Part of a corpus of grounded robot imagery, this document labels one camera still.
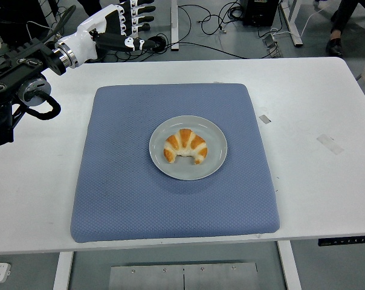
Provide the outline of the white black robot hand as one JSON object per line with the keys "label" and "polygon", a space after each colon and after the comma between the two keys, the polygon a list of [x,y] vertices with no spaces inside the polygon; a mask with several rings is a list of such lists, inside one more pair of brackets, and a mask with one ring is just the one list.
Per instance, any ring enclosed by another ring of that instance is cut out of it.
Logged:
{"label": "white black robot hand", "polygon": [[55,44],[54,53],[70,68],[97,59],[97,50],[122,52],[148,50],[155,47],[152,40],[138,37],[150,30],[154,20],[148,13],[155,11],[153,1],[123,1],[111,4],[83,21],[75,33]]}

